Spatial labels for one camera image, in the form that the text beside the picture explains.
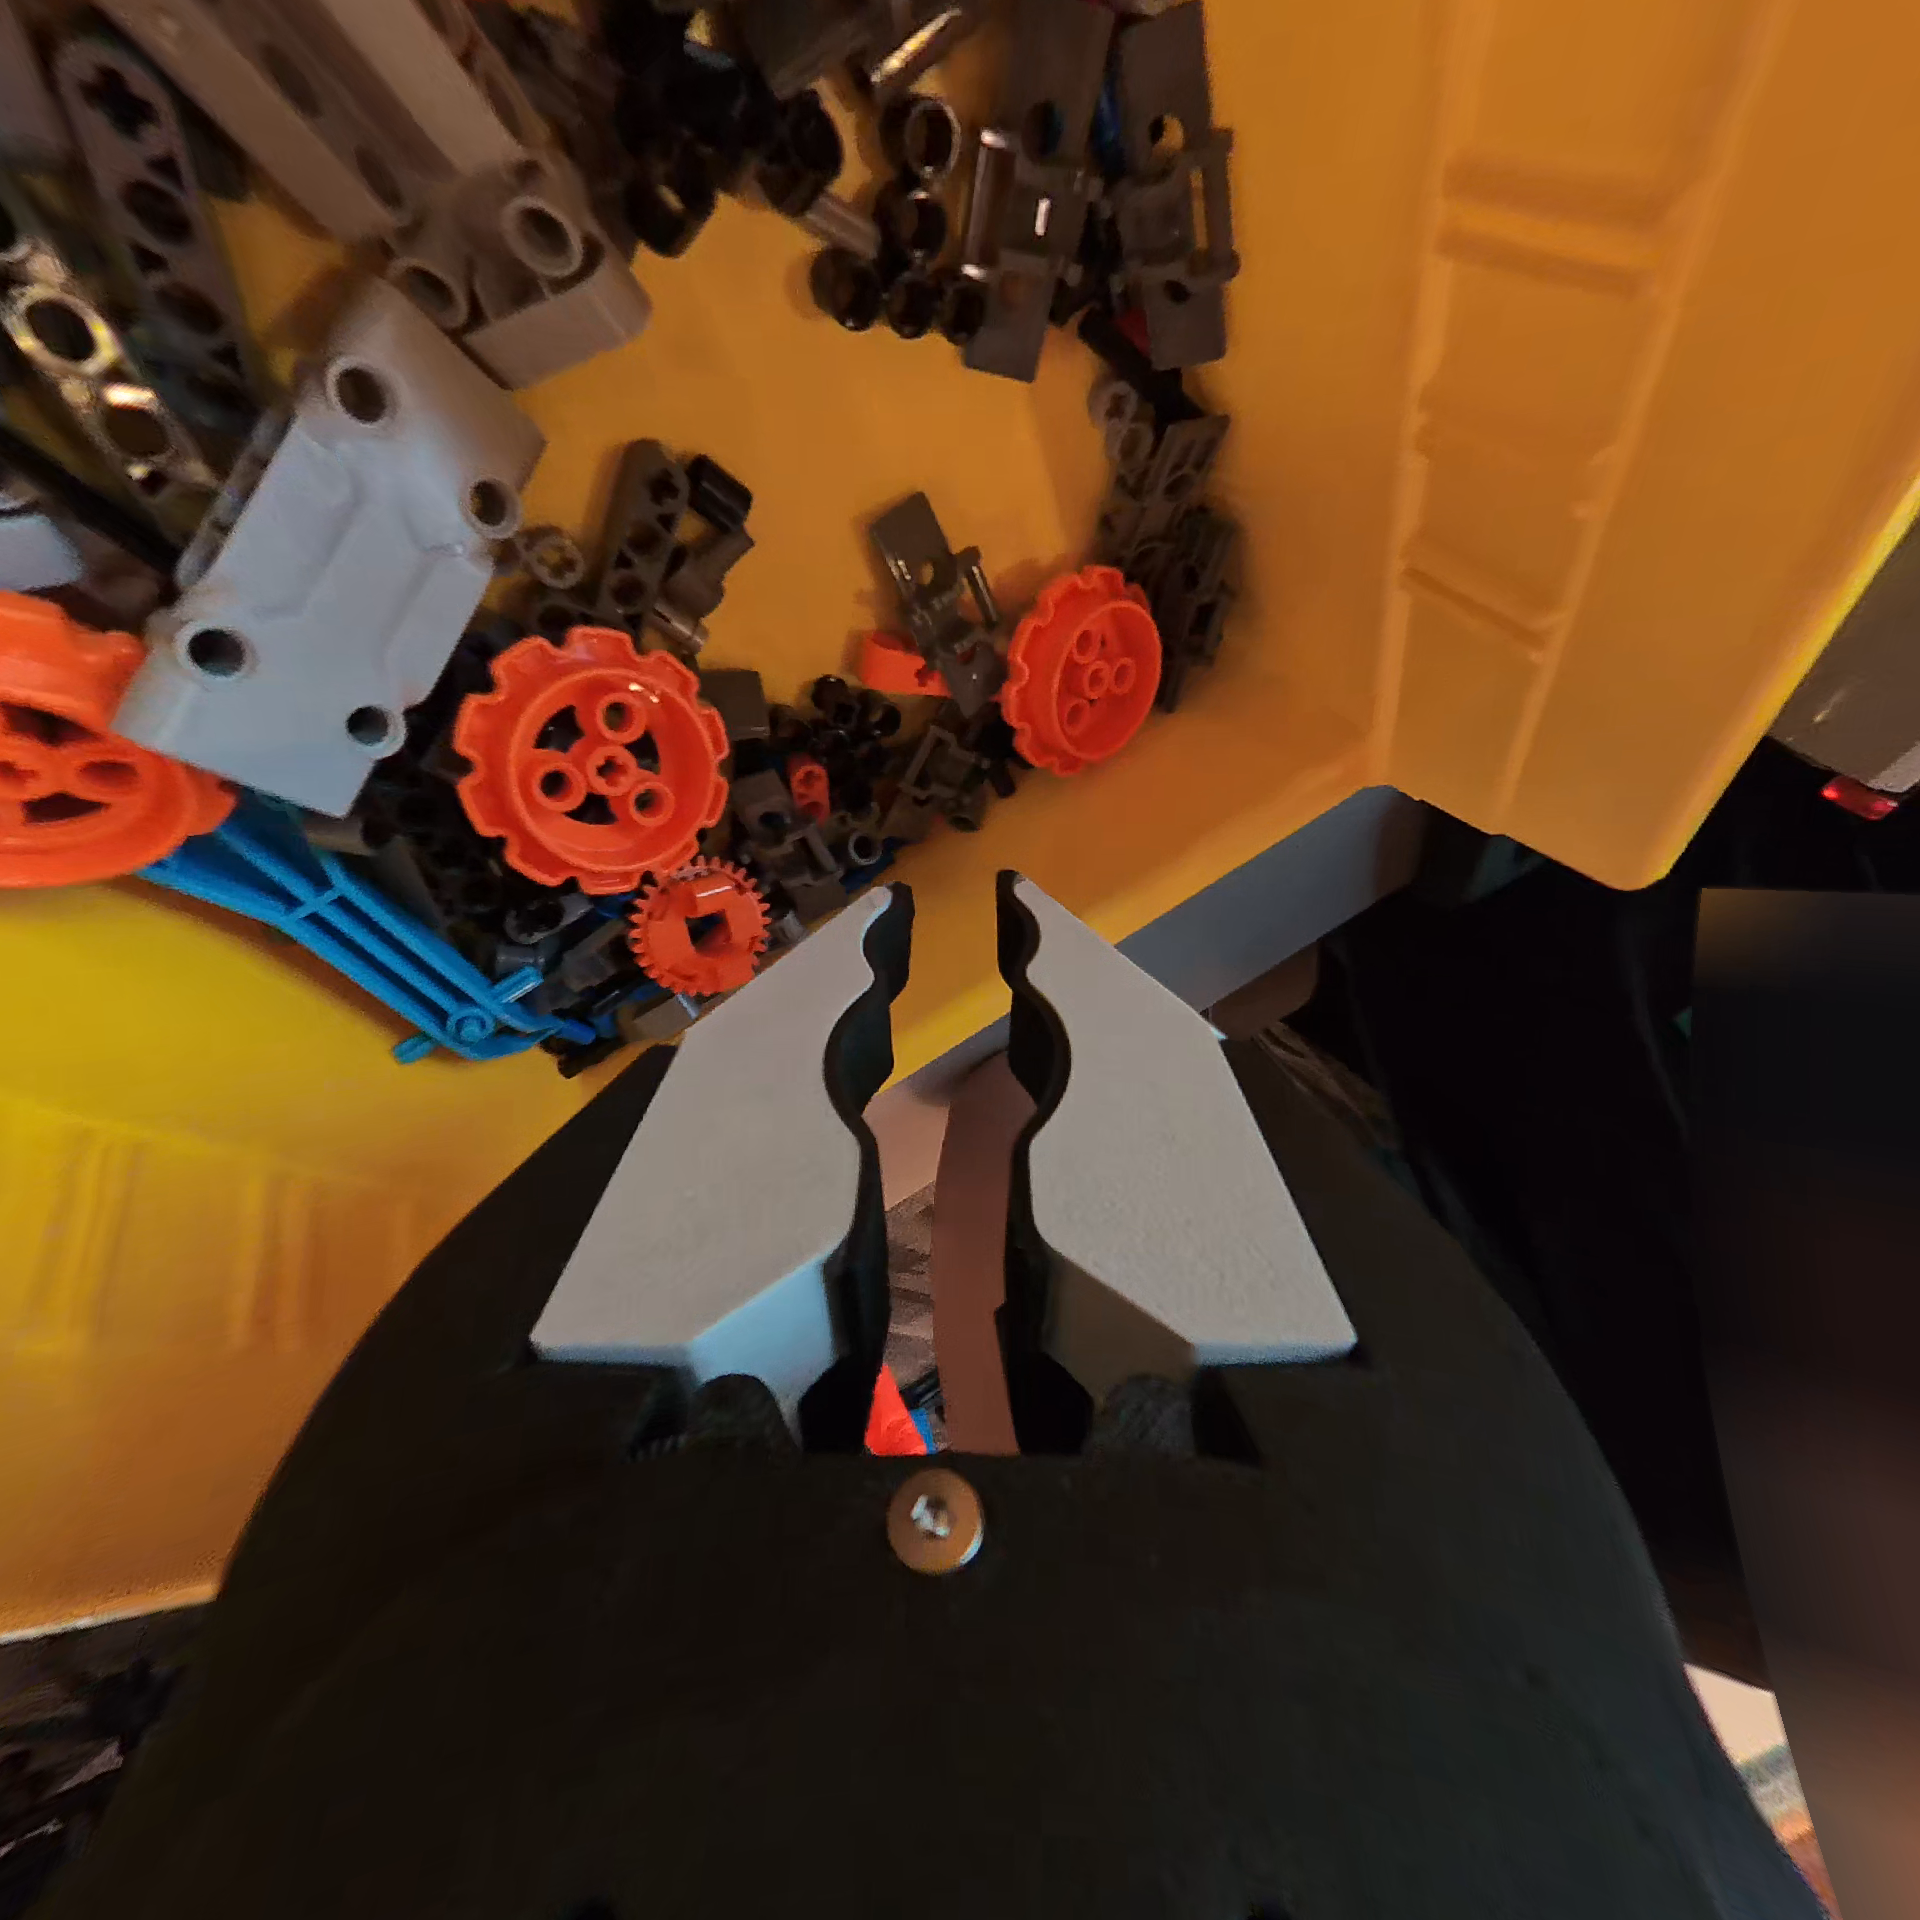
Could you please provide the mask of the orange gear wheel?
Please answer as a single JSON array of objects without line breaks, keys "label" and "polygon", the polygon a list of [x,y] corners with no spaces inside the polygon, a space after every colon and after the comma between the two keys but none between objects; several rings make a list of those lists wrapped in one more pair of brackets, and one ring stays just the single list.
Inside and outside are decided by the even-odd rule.
[{"label": "orange gear wheel", "polygon": [[728,725],[699,677],[608,627],[503,651],[451,750],[469,824],[544,889],[632,892],[688,865],[728,812]]},{"label": "orange gear wheel", "polygon": [[229,781],[117,732],[143,642],[47,598],[3,594],[3,885],[36,891],[137,873],[221,829]]},{"label": "orange gear wheel", "polygon": [[1162,665],[1146,593],[1121,569],[1055,577],[1007,651],[999,709],[1018,754],[1059,778],[1112,761],[1146,725]]}]

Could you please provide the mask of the yellow plastic bin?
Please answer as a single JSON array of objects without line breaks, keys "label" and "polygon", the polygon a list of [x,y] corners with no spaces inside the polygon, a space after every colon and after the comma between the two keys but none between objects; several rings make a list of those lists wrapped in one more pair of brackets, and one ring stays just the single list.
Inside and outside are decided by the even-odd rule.
[{"label": "yellow plastic bin", "polygon": [[[1664,875],[1917,504],[1917,5],[1207,5],[1243,272],[1222,655],[902,861],[898,1076],[995,1021],[993,873],[1132,933],[1393,784]],[[393,1289],[578,1106],[393,1058],[137,880],[4,894],[4,1635],[213,1593]]]}]

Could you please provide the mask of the dark grey track link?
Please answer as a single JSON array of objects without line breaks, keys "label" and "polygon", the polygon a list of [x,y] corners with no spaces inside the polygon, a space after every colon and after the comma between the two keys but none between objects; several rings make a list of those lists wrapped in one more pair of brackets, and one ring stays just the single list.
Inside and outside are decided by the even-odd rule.
[{"label": "dark grey track link", "polygon": [[1005,682],[1005,622],[978,546],[953,546],[926,492],[872,520],[871,543],[891,579],[915,691],[946,697],[966,723]]}]

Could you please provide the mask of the small orange toothed gear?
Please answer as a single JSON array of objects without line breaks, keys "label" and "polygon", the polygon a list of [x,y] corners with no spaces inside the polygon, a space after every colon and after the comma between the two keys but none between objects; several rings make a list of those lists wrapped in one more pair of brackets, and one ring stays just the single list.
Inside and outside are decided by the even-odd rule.
[{"label": "small orange toothed gear", "polygon": [[755,875],[707,855],[655,875],[628,916],[637,965],[676,997],[715,998],[743,987],[768,939],[770,909]]}]

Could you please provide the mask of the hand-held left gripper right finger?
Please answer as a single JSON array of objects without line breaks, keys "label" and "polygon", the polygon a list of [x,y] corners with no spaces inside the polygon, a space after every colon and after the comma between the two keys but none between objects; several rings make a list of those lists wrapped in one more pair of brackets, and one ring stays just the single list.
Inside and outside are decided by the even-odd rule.
[{"label": "hand-held left gripper right finger", "polygon": [[1356,1327],[1219,1029],[1034,880],[995,885],[1011,1150],[997,1310],[1022,1453],[1076,1453],[1119,1388],[1352,1356]]}]

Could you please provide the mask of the long grey holed beam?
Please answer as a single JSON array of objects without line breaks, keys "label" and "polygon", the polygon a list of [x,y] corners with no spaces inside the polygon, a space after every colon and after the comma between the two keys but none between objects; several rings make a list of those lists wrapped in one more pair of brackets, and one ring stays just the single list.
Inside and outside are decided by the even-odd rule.
[{"label": "long grey holed beam", "polygon": [[469,5],[107,2],[330,238],[503,388],[640,338],[629,253]]}]

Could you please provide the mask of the pile of dark building bricks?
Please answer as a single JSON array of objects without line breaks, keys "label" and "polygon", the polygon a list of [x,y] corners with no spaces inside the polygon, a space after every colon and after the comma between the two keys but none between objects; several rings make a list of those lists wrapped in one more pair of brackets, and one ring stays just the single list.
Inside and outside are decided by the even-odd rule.
[{"label": "pile of dark building bricks", "polygon": [[[147,655],[150,622],[215,546],[203,524],[244,504],[345,309],[393,283],[378,253],[312,226],[104,7],[4,5],[4,593]],[[681,258],[741,205],[812,241],[805,301],[852,336],[931,338],[968,371],[1030,381],[1051,332],[1073,326],[1101,360],[1090,412],[1111,467],[1090,563],[1121,569],[1159,623],[1147,716],[1179,705],[1219,656],[1238,567],[1238,528],[1205,501],[1228,421],[1183,381],[1222,360],[1241,265],[1201,5],[1011,5],[981,126],[937,78],[989,5],[469,7],[639,282],[640,262]],[[537,423],[535,388],[503,389]],[[676,997],[640,971],[628,916],[653,875],[614,896],[541,887],[469,824],[453,716],[515,642],[608,627],[699,677],[728,725],[730,792],[696,857],[762,889],[759,974],[900,851],[979,829],[1039,769],[999,697],[966,723],[946,697],[861,688],[854,665],[783,706],[760,672],[705,658],[757,550],[757,495],[715,455],[617,448],[589,541],[530,516],[535,476],[467,635],[352,812],[229,784],[290,806],[316,848],[492,980],[535,965],[538,1010],[610,1021],[612,1041],[527,1049],[577,1075],[674,1039],[734,992]],[[790,755],[828,769],[827,822],[796,812]]]}]

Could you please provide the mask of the grey frame block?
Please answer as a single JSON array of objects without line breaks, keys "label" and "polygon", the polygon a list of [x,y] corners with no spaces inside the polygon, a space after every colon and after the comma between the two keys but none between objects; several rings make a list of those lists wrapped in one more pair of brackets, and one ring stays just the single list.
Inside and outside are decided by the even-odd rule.
[{"label": "grey frame block", "polygon": [[212,520],[115,732],[345,819],[407,738],[520,526],[544,434],[404,293],[369,282],[224,528]]}]

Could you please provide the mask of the blue curved brick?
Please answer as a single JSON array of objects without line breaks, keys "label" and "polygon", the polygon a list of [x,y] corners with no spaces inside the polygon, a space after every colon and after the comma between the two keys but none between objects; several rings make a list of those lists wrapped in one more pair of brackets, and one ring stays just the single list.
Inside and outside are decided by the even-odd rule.
[{"label": "blue curved brick", "polygon": [[393,1046],[402,1065],[434,1052],[493,1062],[549,1041],[590,1047],[614,1037],[610,1021],[538,1010],[535,965],[492,980],[345,853],[316,848],[286,803],[244,793],[218,829],[137,875],[278,929],[369,992],[409,1024]]}]

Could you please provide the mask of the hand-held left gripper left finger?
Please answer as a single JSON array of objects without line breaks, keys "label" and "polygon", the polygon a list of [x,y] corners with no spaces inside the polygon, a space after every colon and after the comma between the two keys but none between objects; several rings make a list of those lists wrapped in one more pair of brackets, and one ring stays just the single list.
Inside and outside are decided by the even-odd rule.
[{"label": "hand-held left gripper left finger", "polygon": [[693,1025],[541,1308],[541,1359],[759,1380],[804,1445],[866,1449],[891,1314],[866,1110],[912,932],[910,887],[879,885]]}]

